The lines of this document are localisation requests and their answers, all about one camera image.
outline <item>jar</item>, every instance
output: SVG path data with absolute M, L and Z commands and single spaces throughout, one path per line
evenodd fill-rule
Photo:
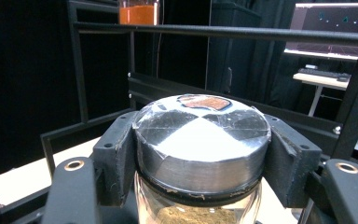
M 255 223 L 270 127 L 257 110 L 212 95 L 145 106 L 137 139 L 139 223 Z
M 157 25 L 159 0 L 119 0 L 119 24 Z

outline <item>table surface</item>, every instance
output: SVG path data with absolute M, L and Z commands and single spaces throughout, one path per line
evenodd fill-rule
M 336 90 L 345 91 L 348 87 L 349 82 L 340 82 L 336 78 L 331 77 L 319 77 L 314 75 L 308 75 L 303 73 L 297 73 L 293 75 L 293 79 L 300 80 L 304 83 L 316 86 L 323 86 Z
M 55 163 L 59 164 L 73 157 L 88 157 L 98 140 L 99 138 L 96 138 L 55 154 Z M 48 187 L 50 184 L 51 179 L 46 160 L 41 159 L 31 162 L 0 175 L 0 203 L 14 203 L 25 196 Z M 291 213 L 291 209 L 282 207 L 264 178 L 262 180 L 262 200 L 257 220 L 263 224 L 297 223 Z

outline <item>jar lid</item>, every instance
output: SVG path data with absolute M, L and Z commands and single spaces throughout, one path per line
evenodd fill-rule
M 194 94 L 145 106 L 132 128 L 142 176 L 167 191 L 198 196 L 254 185 L 271 135 L 258 110 Z

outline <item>keyboard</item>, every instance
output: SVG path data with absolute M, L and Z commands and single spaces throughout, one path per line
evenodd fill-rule
M 298 73 L 313 75 L 313 76 L 318 76 L 318 77 L 336 78 L 337 81 L 349 81 L 349 79 L 351 78 L 351 75 L 349 75 L 347 73 L 326 72 L 326 71 L 321 71 L 321 70 L 311 69 L 311 68 L 300 68 L 300 69 L 298 69 Z

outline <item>orange powder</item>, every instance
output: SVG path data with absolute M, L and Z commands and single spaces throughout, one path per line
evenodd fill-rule
M 158 15 L 155 15 L 154 6 L 121 7 L 119 22 L 120 24 L 157 25 Z

